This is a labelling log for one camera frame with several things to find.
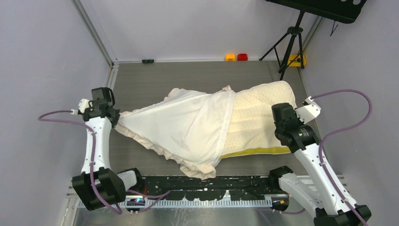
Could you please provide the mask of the grey pillowcase with cream frill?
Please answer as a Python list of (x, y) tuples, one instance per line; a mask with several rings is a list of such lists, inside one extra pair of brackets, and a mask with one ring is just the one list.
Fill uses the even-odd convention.
[(235, 97), (230, 87), (213, 94), (175, 88), (157, 104), (122, 112), (116, 130), (174, 160), (188, 177), (214, 178)]

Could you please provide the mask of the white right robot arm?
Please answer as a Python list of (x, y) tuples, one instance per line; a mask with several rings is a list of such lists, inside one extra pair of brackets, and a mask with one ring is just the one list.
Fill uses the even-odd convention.
[(366, 205), (359, 205), (332, 170), (321, 141), (307, 122), (320, 114), (313, 101), (294, 108), (289, 103), (271, 107), (275, 136), (300, 161), (315, 190), (302, 182), (293, 171), (282, 166), (269, 172), (269, 188), (291, 195), (312, 216), (316, 226), (365, 226), (371, 217)]

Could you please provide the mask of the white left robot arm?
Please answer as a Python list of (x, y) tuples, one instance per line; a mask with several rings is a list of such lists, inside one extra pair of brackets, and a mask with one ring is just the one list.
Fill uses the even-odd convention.
[(89, 211), (125, 201), (127, 191), (138, 195), (144, 190), (138, 169), (115, 173), (110, 166), (110, 133), (120, 118), (120, 110), (114, 108), (113, 91), (100, 87), (92, 89), (91, 94), (91, 100), (79, 103), (78, 114), (87, 130), (86, 153), (80, 175), (72, 178), (73, 189)]

